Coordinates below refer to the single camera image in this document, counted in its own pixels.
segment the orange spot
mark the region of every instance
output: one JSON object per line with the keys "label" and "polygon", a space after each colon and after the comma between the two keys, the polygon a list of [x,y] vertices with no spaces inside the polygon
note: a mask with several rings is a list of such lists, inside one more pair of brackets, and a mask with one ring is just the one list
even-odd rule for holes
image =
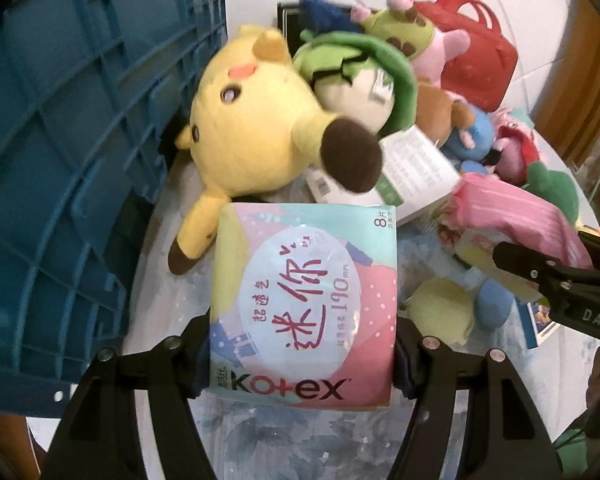
{"label": "orange spot", "polygon": [[231,79],[247,79],[256,72],[257,68],[258,66],[255,63],[234,66],[229,69],[229,77]]}

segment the blue crate rib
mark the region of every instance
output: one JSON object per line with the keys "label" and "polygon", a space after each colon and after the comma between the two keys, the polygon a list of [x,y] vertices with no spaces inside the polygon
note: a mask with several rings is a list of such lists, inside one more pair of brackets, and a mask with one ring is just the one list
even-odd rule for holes
{"label": "blue crate rib", "polygon": [[224,0],[13,0],[3,14],[0,410],[60,416],[94,353],[122,341],[168,172],[162,133],[188,116],[226,41],[225,9]]}

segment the green stripe on box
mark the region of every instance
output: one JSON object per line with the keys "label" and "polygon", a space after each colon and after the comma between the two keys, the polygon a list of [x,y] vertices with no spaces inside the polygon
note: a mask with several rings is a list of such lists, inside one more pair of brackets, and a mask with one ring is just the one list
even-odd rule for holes
{"label": "green stripe on box", "polygon": [[399,205],[404,204],[404,200],[395,190],[394,185],[389,182],[389,179],[384,175],[384,173],[380,174],[380,178],[376,183],[376,191],[380,194],[386,205],[398,207]]}

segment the table surface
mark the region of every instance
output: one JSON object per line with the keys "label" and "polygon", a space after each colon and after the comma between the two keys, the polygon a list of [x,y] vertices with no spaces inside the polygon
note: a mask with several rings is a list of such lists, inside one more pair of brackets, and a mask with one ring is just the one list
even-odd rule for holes
{"label": "table surface", "polygon": [[[539,139],[549,167],[567,171],[554,150]],[[202,190],[188,154],[181,153],[154,211],[140,257],[131,297],[131,324],[125,353],[144,351],[163,338],[182,332],[189,320],[210,304],[214,251],[185,276],[168,272],[166,255],[183,216]],[[598,227],[580,188],[581,220]],[[280,202],[308,202],[296,180],[277,193]],[[466,271],[440,250],[435,236],[407,224],[398,229],[398,300],[408,298],[424,281],[443,276],[474,290],[482,276]],[[528,350],[516,309],[495,332],[475,328],[459,351],[484,354],[502,348],[516,366],[552,439],[585,407],[593,354],[599,342],[560,327],[544,344]],[[142,453],[149,479],[163,478],[155,447],[148,398],[136,392]],[[397,390],[391,405],[374,412],[327,412],[256,406],[222,400],[203,392],[190,407],[219,479],[384,479],[398,451],[413,403]],[[455,478],[466,420],[467,398],[459,392],[454,425],[442,478]],[[57,421],[30,419],[36,439],[49,443]]]}

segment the red backpack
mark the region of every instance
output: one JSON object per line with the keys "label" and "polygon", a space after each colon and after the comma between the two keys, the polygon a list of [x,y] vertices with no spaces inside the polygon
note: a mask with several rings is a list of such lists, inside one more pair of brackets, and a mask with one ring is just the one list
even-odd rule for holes
{"label": "red backpack", "polygon": [[[464,4],[471,4],[478,13],[477,22],[458,13]],[[503,37],[495,13],[480,0],[437,0],[416,2],[415,6],[443,32],[464,28],[471,36],[469,50],[446,62],[442,88],[464,96],[485,112],[496,111],[511,82],[518,52]]]}

